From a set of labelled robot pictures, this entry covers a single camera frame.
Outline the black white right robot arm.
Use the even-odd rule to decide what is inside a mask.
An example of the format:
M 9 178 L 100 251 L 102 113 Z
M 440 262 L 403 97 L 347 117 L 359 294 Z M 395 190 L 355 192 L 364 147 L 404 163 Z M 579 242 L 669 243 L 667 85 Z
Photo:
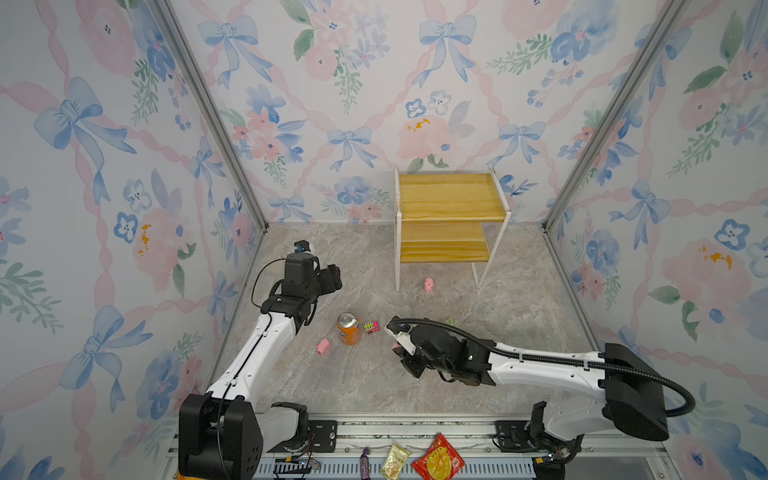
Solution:
M 502 450 L 556 453 L 578 447 L 589 433 L 611 429 L 651 442 L 669 437 L 655 371 L 621 345 L 587 353 L 526 350 L 450 325 L 398 317 L 386 331 L 396 342 L 394 353 L 415 378 L 432 370 L 448 383 L 470 387 L 522 384 L 568 393 L 561 402 L 535 403 L 525 421 L 499 426 Z

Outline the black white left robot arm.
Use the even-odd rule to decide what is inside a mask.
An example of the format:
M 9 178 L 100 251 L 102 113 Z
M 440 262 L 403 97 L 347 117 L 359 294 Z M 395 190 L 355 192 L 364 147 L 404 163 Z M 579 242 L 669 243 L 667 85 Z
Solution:
M 244 347 L 205 393 L 189 395 L 179 410 L 182 478 L 250 479 L 263 454 L 310 446 L 306 406 L 278 402 L 256 410 L 261 388 L 283 350 L 313 320 L 319 298 L 342 287 L 339 268 L 321 267 L 309 242 L 294 247 Z

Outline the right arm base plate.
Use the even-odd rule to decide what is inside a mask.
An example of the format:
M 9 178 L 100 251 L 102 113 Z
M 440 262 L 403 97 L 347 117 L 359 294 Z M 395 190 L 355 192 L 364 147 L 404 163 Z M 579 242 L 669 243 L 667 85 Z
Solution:
M 565 441 L 544 431 L 531 420 L 499 420 L 494 423 L 494 445 L 505 453 L 544 453 L 562 455 L 563 450 L 579 452 L 583 435 Z

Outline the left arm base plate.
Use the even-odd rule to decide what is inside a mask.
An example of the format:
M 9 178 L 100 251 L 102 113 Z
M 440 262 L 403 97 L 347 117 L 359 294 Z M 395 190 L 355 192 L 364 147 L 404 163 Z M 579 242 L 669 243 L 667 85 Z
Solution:
M 307 453 L 334 453 L 337 444 L 338 422 L 335 420 L 300 421 L 296 433 L 281 442 L 270 453 L 298 455 Z

